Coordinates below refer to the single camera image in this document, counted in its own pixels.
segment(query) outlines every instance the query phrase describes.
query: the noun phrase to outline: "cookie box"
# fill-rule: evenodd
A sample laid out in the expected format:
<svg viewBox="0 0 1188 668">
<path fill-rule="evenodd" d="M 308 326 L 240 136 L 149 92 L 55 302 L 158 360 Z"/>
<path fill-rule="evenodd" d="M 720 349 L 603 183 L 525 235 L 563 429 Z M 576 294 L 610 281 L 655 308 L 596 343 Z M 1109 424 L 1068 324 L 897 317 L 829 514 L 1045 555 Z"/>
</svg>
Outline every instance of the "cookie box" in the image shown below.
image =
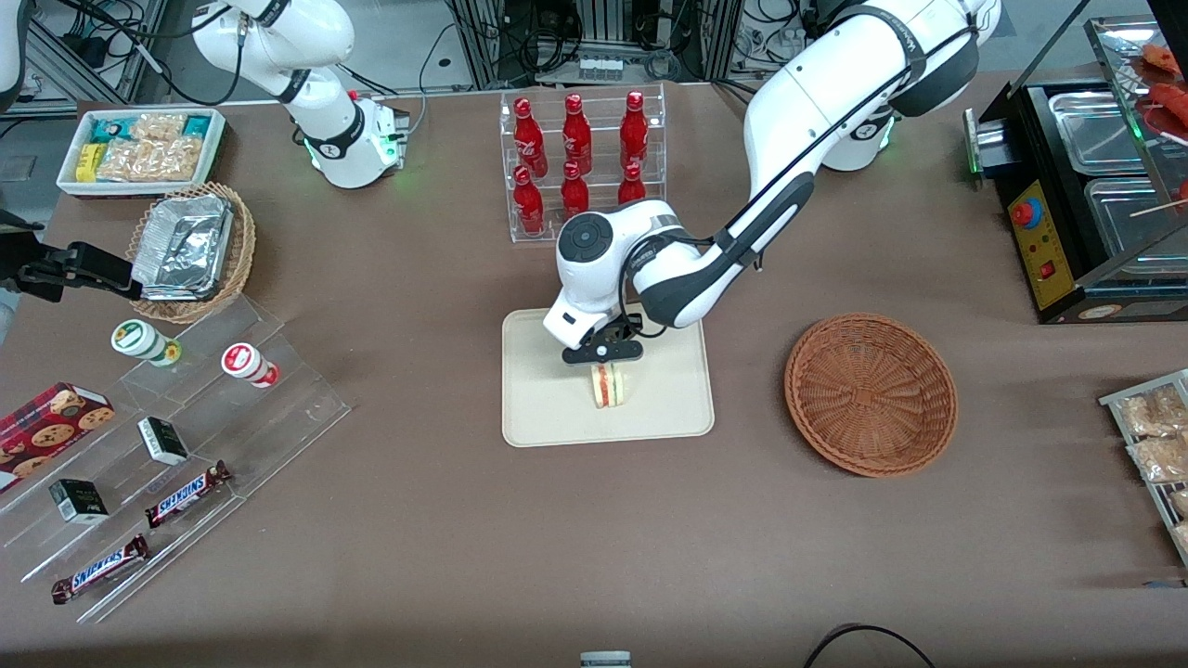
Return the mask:
<svg viewBox="0 0 1188 668">
<path fill-rule="evenodd" d="M 0 493 L 114 415 L 107 397 L 57 383 L 0 418 Z"/>
</svg>

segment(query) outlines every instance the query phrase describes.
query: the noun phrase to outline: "yellow control panel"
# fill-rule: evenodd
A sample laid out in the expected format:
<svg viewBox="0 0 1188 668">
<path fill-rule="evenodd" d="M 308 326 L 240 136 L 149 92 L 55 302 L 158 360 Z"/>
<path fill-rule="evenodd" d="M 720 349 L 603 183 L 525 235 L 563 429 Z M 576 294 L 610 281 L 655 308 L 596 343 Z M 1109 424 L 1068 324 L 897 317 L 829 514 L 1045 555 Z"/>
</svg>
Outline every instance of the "yellow control panel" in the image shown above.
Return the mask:
<svg viewBox="0 0 1188 668">
<path fill-rule="evenodd" d="M 1045 309 L 1076 289 L 1073 271 L 1068 267 L 1064 248 L 1060 245 L 1056 226 L 1048 213 L 1043 188 L 1035 182 L 1006 212 L 1015 229 L 1023 265 L 1031 283 L 1031 294 L 1041 309 Z"/>
</svg>

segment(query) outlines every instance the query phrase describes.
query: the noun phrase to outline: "white tray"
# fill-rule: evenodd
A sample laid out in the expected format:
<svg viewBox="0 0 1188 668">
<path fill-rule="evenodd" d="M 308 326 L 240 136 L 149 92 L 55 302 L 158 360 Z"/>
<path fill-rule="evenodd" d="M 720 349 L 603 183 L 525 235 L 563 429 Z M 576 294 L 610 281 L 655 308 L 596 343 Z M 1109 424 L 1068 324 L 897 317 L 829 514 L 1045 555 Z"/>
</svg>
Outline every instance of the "white tray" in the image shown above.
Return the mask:
<svg viewBox="0 0 1188 668">
<path fill-rule="evenodd" d="M 126 119 L 143 113 L 168 113 L 187 114 L 191 116 L 210 116 L 210 126 L 207 136 L 202 139 L 202 153 L 198 155 L 198 165 L 194 170 L 194 178 L 190 181 L 157 181 L 151 183 L 114 183 L 95 182 L 84 183 L 75 179 L 75 168 L 78 166 L 78 155 L 82 147 L 91 137 L 91 132 L 97 121 Z M 99 112 L 87 112 L 78 120 L 75 128 L 74 139 L 70 140 L 70 150 L 62 160 L 62 169 L 58 170 L 58 188 L 63 193 L 75 197 L 151 197 L 164 195 L 173 190 L 191 185 L 201 185 L 207 182 L 210 170 L 215 164 L 215 156 L 219 153 L 219 143 L 222 140 L 223 128 L 227 121 L 216 109 L 208 107 L 146 107 L 134 109 L 103 109 Z"/>
</svg>

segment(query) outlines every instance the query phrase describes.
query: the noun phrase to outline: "red bottle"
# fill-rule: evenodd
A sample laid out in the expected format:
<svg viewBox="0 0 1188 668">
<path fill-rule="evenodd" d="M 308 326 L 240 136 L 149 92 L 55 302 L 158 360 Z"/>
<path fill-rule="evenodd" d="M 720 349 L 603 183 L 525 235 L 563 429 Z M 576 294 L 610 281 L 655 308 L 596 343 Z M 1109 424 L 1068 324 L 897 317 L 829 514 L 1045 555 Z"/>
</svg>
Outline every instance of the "red bottle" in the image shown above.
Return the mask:
<svg viewBox="0 0 1188 668">
<path fill-rule="evenodd" d="M 565 220 L 590 209 L 590 189 L 582 179 L 575 160 L 565 163 L 565 182 L 561 184 L 561 201 L 565 203 Z"/>
<path fill-rule="evenodd" d="M 644 116 L 644 94 L 627 93 L 627 113 L 619 126 L 619 162 L 627 169 L 632 162 L 647 162 L 647 118 Z"/>
<path fill-rule="evenodd" d="M 582 112 L 582 96 L 576 93 L 565 95 L 565 125 L 561 136 L 565 140 L 565 159 L 576 162 L 582 174 L 589 174 L 594 169 L 594 141 L 590 121 Z"/>
<path fill-rule="evenodd" d="M 526 166 L 516 165 L 512 176 L 516 178 L 516 190 L 512 191 L 516 215 L 519 216 L 525 234 L 538 237 L 544 233 L 544 201 L 541 200 L 541 191 L 532 183 L 532 175 Z"/>
<path fill-rule="evenodd" d="M 623 183 L 619 184 L 619 203 L 626 204 L 647 196 L 647 189 L 639 181 L 639 163 L 631 163 L 623 170 Z"/>
<path fill-rule="evenodd" d="M 532 170 L 532 176 L 544 178 L 549 174 L 549 159 L 544 157 L 544 133 L 541 124 L 532 118 L 532 103 L 524 97 L 516 100 L 516 152 L 520 164 Z"/>
</svg>

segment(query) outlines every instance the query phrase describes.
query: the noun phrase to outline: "snickers bar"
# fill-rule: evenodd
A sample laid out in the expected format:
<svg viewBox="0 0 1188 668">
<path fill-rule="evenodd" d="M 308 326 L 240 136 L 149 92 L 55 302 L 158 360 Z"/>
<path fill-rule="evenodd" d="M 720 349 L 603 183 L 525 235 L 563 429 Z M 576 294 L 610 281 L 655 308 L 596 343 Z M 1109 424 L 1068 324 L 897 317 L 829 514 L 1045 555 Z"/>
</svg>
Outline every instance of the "snickers bar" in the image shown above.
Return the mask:
<svg viewBox="0 0 1188 668">
<path fill-rule="evenodd" d="M 144 536 L 137 534 L 132 538 L 132 542 L 91 563 L 86 571 L 75 573 L 74 578 L 65 578 L 53 582 L 53 591 L 51 592 L 53 605 L 62 605 L 69 601 L 87 587 L 140 559 L 148 559 L 148 543 L 145 542 Z"/>
<path fill-rule="evenodd" d="M 170 516 L 190 508 L 195 502 L 213 492 L 223 480 L 229 479 L 230 472 L 220 459 L 217 464 L 203 471 L 202 475 L 190 480 L 184 487 L 168 496 L 165 500 L 146 510 L 148 527 L 151 529 L 160 527 Z"/>
</svg>

